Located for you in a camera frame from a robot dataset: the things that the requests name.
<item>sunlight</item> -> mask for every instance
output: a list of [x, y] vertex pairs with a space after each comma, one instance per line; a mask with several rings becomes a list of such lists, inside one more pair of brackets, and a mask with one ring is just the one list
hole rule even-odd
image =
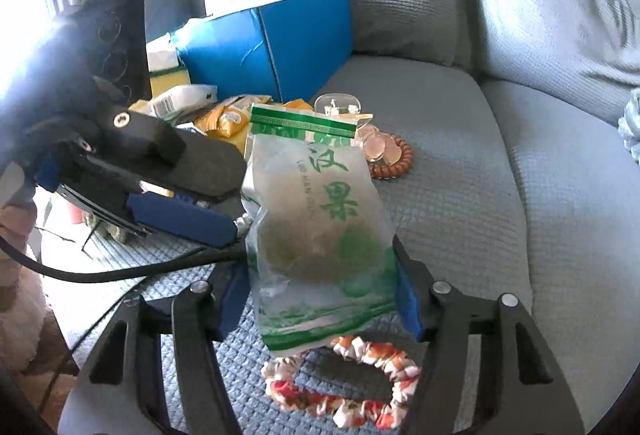
[[0, 97], [49, 21], [43, 0], [0, 0]]

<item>scrunchie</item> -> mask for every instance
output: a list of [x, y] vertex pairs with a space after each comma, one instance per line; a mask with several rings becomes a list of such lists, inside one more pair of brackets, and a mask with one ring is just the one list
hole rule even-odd
[[354, 401], [296, 386], [295, 376], [308, 351], [289, 357], [277, 357], [264, 364], [262, 376], [266, 382], [267, 396], [284, 411], [303, 410], [315, 417], [333, 415], [339, 428], [359, 427], [367, 420], [380, 429], [399, 427], [420, 378], [420, 368], [407, 357], [406, 352], [396, 349], [391, 343], [371, 343], [354, 336], [332, 339], [327, 347], [341, 355], [345, 361], [380, 368], [394, 383], [391, 402], [385, 404], [368, 399]]

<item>blue box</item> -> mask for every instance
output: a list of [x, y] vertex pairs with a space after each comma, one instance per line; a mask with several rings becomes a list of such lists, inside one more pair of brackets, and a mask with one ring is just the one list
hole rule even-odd
[[264, 0], [189, 20], [172, 43], [191, 82], [215, 84], [218, 100], [240, 94], [309, 100], [351, 55], [349, 1]]

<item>snack package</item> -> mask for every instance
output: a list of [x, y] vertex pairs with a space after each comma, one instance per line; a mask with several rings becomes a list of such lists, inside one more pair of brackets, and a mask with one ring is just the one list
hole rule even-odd
[[355, 128], [339, 117], [252, 107], [246, 247], [258, 329], [278, 356], [396, 309], [394, 228], [354, 147]]
[[306, 100], [304, 99], [294, 99], [286, 102], [282, 105], [284, 108], [290, 108], [291, 110], [310, 110], [313, 111], [314, 107], [312, 107]]
[[210, 84], [179, 84], [151, 100], [139, 100], [129, 110], [165, 121], [198, 110], [216, 101], [217, 88]]
[[269, 102], [270, 95], [236, 95], [217, 104], [205, 115], [197, 118], [195, 124], [213, 138], [229, 138], [249, 124], [249, 113], [254, 102]]

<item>clear plastic item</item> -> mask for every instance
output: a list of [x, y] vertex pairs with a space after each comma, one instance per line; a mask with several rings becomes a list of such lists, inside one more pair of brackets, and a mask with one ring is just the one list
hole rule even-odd
[[322, 94], [316, 99], [314, 109], [322, 115], [356, 118], [358, 127], [366, 125], [373, 118], [372, 115], [360, 113], [362, 105], [358, 98], [351, 94]]
[[258, 329], [282, 356], [396, 309], [394, 228], [362, 151], [332, 135], [338, 118], [273, 108], [256, 123], [257, 106], [242, 186], [254, 222], [246, 246]]

